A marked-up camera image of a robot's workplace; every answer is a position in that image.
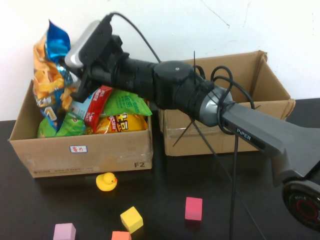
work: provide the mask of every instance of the cardboard box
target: cardboard box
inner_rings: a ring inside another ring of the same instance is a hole
[[[152,168],[151,117],[144,131],[37,138],[44,118],[30,83],[9,139],[34,178]]]
[[[239,83],[251,96],[257,111],[285,120],[295,106],[295,100],[279,82],[267,64],[267,53],[256,51],[228,56],[196,59],[195,63],[203,67],[206,78],[210,79],[211,72],[217,66],[228,67],[235,82]],[[226,76],[223,70],[216,75]],[[226,88],[229,83],[217,80],[217,85]],[[240,90],[233,87],[233,100],[250,108],[249,102]],[[160,130],[164,136],[165,154],[168,156],[188,156],[211,154],[193,125],[173,147],[182,132],[189,125],[189,117],[179,110],[159,110]],[[205,137],[217,153],[232,153],[235,148],[235,136],[224,134],[218,126],[207,127],[196,122]],[[257,149],[239,140],[239,152],[256,151]]]

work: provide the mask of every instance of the snack bag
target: snack bag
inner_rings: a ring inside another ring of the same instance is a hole
[[[72,101],[70,104],[70,112],[83,119],[85,124],[96,131],[99,123],[99,116],[104,109],[107,99],[109,98],[112,87],[101,86],[93,94],[91,94],[83,103]]]
[[[103,108],[100,117],[115,116],[119,114],[139,114],[144,116],[152,115],[144,99],[137,94],[114,89],[110,98]]]
[[[82,119],[76,118],[73,113],[68,112],[65,115],[60,130],[56,130],[50,125],[48,119],[45,117],[39,125],[38,138],[52,138],[52,137],[66,137],[78,136],[85,134],[86,126]]]
[[[101,118],[98,126],[96,127],[96,131],[92,131],[91,128],[87,128],[85,134],[134,132],[146,130],[147,128],[148,124],[144,116],[123,113]]]
[[[33,94],[50,125],[58,131],[72,101],[78,78],[59,64],[70,50],[68,34],[49,22],[49,28],[33,46]]]

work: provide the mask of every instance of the label on box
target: label on box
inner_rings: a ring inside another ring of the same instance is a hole
[[[94,167],[69,167],[69,168],[60,168],[60,169],[34,170],[33,174],[35,176],[41,176],[41,175],[53,175],[53,174],[96,173],[99,171],[100,171],[100,168],[98,166],[94,166]]]
[[[87,153],[88,149],[87,149],[87,146],[85,145],[70,146],[70,152],[73,154],[83,154],[83,153]]]

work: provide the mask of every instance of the yellow rubber duck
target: yellow rubber duck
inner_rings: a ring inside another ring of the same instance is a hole
[[[117,186],[117,179],[112,172],[98,175],[95,179],[97,187],[104,192],[111,191]]]

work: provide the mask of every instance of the robotic arm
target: robotic arm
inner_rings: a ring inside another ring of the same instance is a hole
[[[138,94],[161,109],[178,109],[206,126],[220,125],[271,158],[273,183],[301,223],[320,232],[320,129],[303,128],[232,100],[194,66],[129,58],[112,35],[113,14],[92,22],[64,59],[81,80],[72,97],[83,102],[100,85]]]

